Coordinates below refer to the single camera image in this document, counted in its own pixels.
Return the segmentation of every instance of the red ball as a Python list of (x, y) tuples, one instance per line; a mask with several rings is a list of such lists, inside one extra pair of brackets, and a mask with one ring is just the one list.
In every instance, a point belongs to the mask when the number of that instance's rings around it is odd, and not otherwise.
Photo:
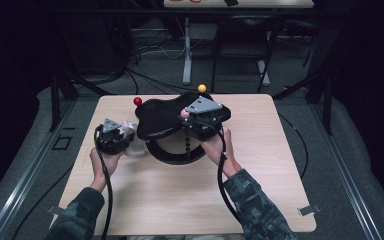
[(136, 105), (136, 106), (140, 106), (142, 105), (142, 99), (140, 97), (135, 97), (135, 99), (133, 99), (133, 103)]

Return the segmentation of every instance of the black curtain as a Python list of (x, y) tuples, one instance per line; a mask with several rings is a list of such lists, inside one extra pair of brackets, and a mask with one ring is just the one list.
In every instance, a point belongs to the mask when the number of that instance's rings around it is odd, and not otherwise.
[(334, 96), (348, 109), (384, 189), (384, 1), (366, 1)]
[(34, 24), (18, 1), (0, 0), (0, 181), (36, 117), (37, 93), (51, 81)]

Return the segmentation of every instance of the hand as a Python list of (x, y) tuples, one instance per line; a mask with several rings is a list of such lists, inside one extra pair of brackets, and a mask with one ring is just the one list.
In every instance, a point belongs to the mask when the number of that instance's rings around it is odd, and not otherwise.
[[(233, 176), (235, 173), (239, 172), (242, 167), (236, 162), (234, 153), (233, 153), (233, 144), (232, 144), (232, 133), (229, 128), (223, 127), (224, 141), (226, 142), (226, 161), (223, 166), (223, 173), (227, 177)], [(211, 139), (202, 142), (201, 147), (207, 153), (207, 156), (213, 161), (217, 166), (220, 164), (220, 156), (223, 151), (223, 142), (220, 139), (219, 135), (212, 137)]]
[[(102, 158), (104, 159), (105, 166), (107, 167), (108, 174), (111, 176), (115, 169), (117, 168), (118, 161), (120, 157), (124, 155), (124, 151), (120, 152), (117, 155), (107, 155), (102, 154)], [(104, 171), (102, 169), (101, 159), (99, 158), (98, 152), (96, 148), (92, 148), (89, 154), (90, 160), (92, 161), (93, 168), (93, 182), (90, 185), (91, 188), (96, 189), (99, 192), (102, 192), (105, 188), (106, 181)]]

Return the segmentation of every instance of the yellow knob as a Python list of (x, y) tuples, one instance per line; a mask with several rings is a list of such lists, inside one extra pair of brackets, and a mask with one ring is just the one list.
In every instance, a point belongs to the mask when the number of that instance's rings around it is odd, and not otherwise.
[(204, 84), (201, 84), (198, 86), (198, 91), (200, 93), (204, 93), (205, 91), (207, 91), (207, 87)]

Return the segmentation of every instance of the person's left hand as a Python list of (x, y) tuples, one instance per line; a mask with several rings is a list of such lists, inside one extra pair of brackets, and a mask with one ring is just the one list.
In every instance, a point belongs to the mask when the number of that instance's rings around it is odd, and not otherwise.
[[(102, 154), (102, 158), (104, 159), (104, 163), (107, 167), (108, 174), (111, 176), (115, 169), (117, 168), (118, 161), (120, 157), (124, 155), (124, 151), (120, 152), (117, 155), (107, 155)], [(92, 161), (93, 167), (93, 182), (91, 184), (91, 188), (96, 189), (99, 192), (102, 192), (105, 188), (106, 181), (104, 171), (102, 169), (101, 159), (99, 158), (98, 152), (96, 148), (92, 148), (89, 154), (90, 160)]]

